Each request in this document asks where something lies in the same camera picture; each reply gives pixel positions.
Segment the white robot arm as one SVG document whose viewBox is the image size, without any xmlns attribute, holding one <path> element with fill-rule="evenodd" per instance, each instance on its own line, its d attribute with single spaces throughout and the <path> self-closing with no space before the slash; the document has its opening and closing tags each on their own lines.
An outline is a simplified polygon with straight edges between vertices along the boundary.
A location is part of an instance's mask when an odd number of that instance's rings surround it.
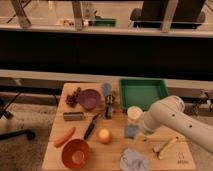
<svg viewBox="0 0 213 171">
<path fill-rule="evenodd" d="M 184 110 L 185 104 L 178 96 L 158 100 L 140 116 L 139 130 L 144 135 L 150 135 L 161 126 L 166 126 L 213 154 L 213 126 L 189 117 Z"/>
</svg>

